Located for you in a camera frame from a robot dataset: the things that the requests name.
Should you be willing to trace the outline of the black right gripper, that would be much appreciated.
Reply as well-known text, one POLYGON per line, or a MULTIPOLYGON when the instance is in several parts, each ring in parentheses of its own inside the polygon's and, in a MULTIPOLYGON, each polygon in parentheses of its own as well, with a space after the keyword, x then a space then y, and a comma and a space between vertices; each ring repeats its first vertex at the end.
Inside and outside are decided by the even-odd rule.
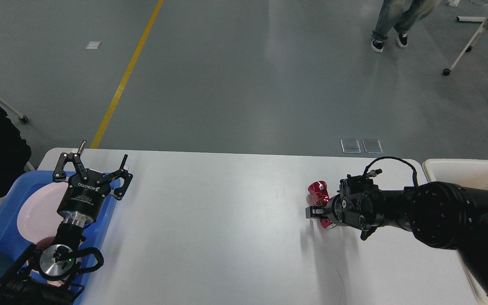
POLYGON ((337 226, 372 230, 385 224, 385 195, 368 176, 347 176, 340 180, 337 195, 326 207, 308 206, 307 219, 329 219, 337 226))

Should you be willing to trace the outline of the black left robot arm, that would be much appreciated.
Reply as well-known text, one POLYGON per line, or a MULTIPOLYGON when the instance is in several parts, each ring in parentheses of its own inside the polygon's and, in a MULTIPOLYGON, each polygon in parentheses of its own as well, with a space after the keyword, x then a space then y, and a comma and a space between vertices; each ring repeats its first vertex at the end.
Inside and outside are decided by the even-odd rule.
POLYGON ((84 146, 60 154, 53 172, 26 172, 0 206, 0 305, 79 304, 133 175, 85 167, 84 146))

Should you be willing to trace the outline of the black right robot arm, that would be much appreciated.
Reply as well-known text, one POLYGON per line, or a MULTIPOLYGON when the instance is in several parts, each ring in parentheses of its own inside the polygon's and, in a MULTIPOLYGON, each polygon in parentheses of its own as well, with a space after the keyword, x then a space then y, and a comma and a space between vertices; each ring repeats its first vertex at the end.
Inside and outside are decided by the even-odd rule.
POLYGON ((324 181, 310 185, 313 204, 306 207, 306 218, 319 220, 326 230, 360 230, 363 241, 378 228, 391 226, 411 232, 428 247, 456 250, 488 295, 488 190, 441 181, 420 185, 413 165, 411 186, 381 190, 373 179, 382 170, 372 166, 341 179, 333 197, 324 181))

